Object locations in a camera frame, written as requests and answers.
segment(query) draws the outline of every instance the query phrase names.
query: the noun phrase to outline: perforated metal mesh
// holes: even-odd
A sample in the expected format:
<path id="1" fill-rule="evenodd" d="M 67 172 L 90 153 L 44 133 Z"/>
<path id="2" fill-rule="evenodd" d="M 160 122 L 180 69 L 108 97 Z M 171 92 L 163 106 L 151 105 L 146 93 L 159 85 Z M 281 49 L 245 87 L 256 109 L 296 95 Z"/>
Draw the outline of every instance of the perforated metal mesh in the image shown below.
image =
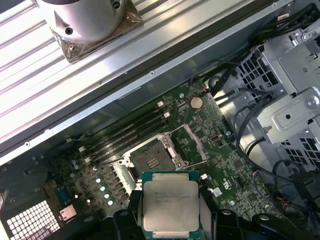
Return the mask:
<path id="1" fill-rule="evenodd" d="M 291 141 L 286 140 L 281 144 L 292 161 L 320 169 L 320 151 L 314 138 L 296 136 Z"/>
<path id="2" fill-rule="evenodd" d="M 42 240 L 60 228 L 47 201 L 43 201 L 7 220 L 10 240 Z"/>
<path id="3" fill-rule="evenodd" d="M 238 76 L 248 89 L 265 91 L 279 83 L 269 66 L 264 63 L 263 51 L 264 46 L 259 46 L 237 67 Z M 255 94 L 252 96 L 255 100 L 259 98 Z"/>

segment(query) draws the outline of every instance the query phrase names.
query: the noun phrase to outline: metal panel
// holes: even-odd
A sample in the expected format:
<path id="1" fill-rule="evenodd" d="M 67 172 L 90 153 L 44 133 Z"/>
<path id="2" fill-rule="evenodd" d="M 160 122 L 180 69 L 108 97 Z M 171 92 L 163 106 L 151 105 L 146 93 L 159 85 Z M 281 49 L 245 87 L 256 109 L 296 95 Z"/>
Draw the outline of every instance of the metal panel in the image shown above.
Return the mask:
<path id="1" fill-rule="evenodd" d="M 121 36 L 83 60 L 69 64 L 60 58 L 60 49 L 52 53 L 42 51 L 48 45 L 58 44 L 48 26 L 43 25 L 43 20 L 39 18 L 39 9 L 29 0 L 29 12 L 25 13 L 29 15 L 27 20 L 22 14 L 1 26 L 6 28 L 12 25 L 15 28 L 10 27 L 13 29 L 11 35 L 1 35 L 4 37 L 1 39 L 3 47 L 0 55 L 7 57 L 2 58 L 0 70 L 12 66 L 14 71 L 10 76 L 13 85 L 8 87 L 6 83 L 3 85 L 6 88 L 1 88 L 0 124 L 6 127 L 0 129 L 0 143 L 101 85 L 112 85 L 114 88 L 113 79 L 116 77 L 250 2 L 253 0 L 169 0 L 159 6 L 153 4 L 150 8 L 139 5 L 152 4 L 153 1 L 138 2 L 137 7 L 145 12 L 142 15 L 143 27 Z M 38 51 L 42 51 L 40 60 L 30 61 L 30 57 Z M 35 68 L 33 63 L 41 64 L 42 58 L 47 61 L 51 59 L 52 63 L 41 69 Z M 19 74 L 22 70 L 29 74 L 22 77 Z M 7 79 L 1 74 L 0 82 L 8 82 Z"/>

